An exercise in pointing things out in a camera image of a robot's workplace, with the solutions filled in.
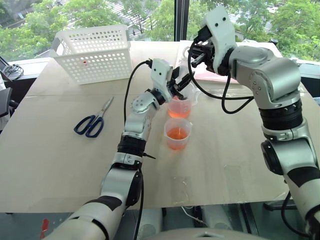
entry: floor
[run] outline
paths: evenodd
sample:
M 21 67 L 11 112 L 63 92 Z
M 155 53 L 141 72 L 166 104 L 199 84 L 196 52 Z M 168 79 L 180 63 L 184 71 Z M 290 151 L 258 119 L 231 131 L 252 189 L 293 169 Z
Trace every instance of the floor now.
M 250 204 L 257 232 L 260 237 L 270 240 L 299 240 L 299 236 L 292 233 L 282 222 L 280 211 L 267 211 L 263 208 L 262 202 Z M 235 231 L 246 230 L 243 215 L 238 204 L 223 206 L 228 214 L 231 227 Z M 192 209 L 186 209 L 191 215 Z M 45 236 L 50 234 L 70 213 L 0 213 L 0 239 L 2 240 L 39 240 L 41 239 L 42 227 L 45 227 L 48 220 Z M 115 240 L 131 240 L 138 211 L 128 210 L 123 215 Z M 286 216 L 293 227 L 302 230 L 303 224 L 297 210 L 287 210 Z M 181 228 L 194 228 L 194 220 L 186 216 L 180 207 L 166 209 L 166 216 L 163 218 L 162 230 Z

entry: window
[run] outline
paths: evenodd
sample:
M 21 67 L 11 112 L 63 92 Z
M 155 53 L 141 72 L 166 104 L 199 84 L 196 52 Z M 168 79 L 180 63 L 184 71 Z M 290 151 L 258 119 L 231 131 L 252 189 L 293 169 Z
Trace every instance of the window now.
M 125 24 L 132 41 L 173 41 L 174 0 L 0 0 L 0 56 L 49 56 L 58 31 Z
M 189 0 L 187 40 L 218 5 L 229 13 L 237 42 L 277 41 L 285 57 L 320 62 L 319 0 Z

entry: beige tabletop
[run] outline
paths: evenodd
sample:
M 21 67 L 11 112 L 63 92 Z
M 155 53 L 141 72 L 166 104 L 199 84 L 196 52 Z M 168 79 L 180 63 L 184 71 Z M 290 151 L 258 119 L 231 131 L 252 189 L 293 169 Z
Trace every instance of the beige tabletop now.
M 178 48 L 178 42 L 133 42 L 132 64 L 156 57 L 173 64 Z M 152 87 L 149 72 L 147 67 L 137 71 L 128 103 Z M 0 135 L 0 212 L 72 212 L 99 195 L 123 131 L 127 82 L 79 86 L 49 62 Z M 234 95 L 245 94 L 234 90 Z M 74 133 L 75 124 L 110 96 L 115 97 L 100 135 L 90 139 Z M 320 156 L 320 108 L 307 92 L 301 99 Z M 227 107 L 241 103 L 228 101 Z M 188 117 L 192 133 L 182 151 L 166 145 L 167 110 L 164 104 L 155 116 L 145 149 L 156 157 L 145 157 L 142 166 L 145 208 L 270 201 L 287 190 L 262 157 L 265 138 L 255 102 L 228 115 L 219 100 L 201 94 Z

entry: plastic measuring cup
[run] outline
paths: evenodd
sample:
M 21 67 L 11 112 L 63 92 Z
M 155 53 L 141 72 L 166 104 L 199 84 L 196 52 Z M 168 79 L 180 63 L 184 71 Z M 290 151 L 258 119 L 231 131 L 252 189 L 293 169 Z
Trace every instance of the plastic measuring cup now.
M 168 114 L 172 118 L 188 117 L 192 106 L 198 103 L 200 90 L 190 83 L 180 93 L 186 98 L 185 100 L 179 100 L 175 96 L 168 104 Z
M 182 150 L 188 143 L 192 123 L 182 117 L 170 118 L 164 124 L 166 143 L 173 150 Z

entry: white laundry basket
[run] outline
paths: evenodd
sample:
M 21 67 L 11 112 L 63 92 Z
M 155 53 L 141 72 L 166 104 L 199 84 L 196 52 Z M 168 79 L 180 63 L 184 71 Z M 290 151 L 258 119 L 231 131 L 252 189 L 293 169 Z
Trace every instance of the white laundry basket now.
M 59 31 L 51 53 L 80 85 L 129 78 L 132 72 L 126 25 Z

